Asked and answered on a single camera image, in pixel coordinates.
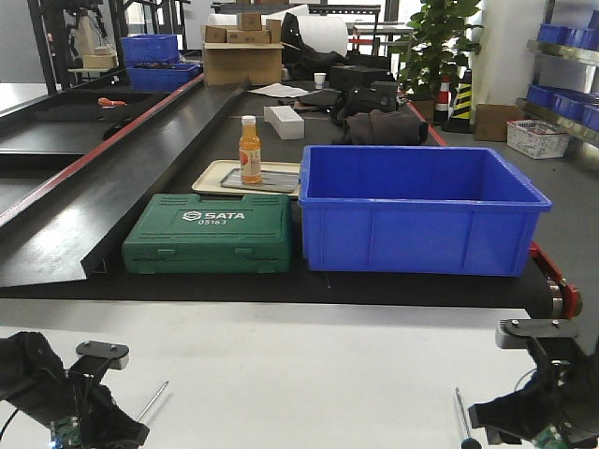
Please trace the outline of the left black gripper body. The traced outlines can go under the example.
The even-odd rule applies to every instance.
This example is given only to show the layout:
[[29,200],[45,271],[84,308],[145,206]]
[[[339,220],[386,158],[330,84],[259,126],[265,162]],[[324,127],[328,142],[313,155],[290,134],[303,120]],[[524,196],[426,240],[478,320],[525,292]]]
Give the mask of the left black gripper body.
[[67,408],[51,420],[52,448],[139,448],[149,428],[117,405],[101,383],[110,369],[126,367],[129,348],[87,340],[76,348],[78,360],[66,371]]

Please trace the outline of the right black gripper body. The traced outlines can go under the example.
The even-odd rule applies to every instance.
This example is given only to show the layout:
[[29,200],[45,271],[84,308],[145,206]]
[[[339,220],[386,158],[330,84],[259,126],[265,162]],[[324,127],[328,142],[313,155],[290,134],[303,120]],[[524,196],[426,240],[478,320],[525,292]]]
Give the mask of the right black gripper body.
[[587,355],[566,319],[499,322],[496,345],[524,349],[535,363],[521,389],[468,409],[489,444],[531,442],[535,448],[598,446],[598,352]]

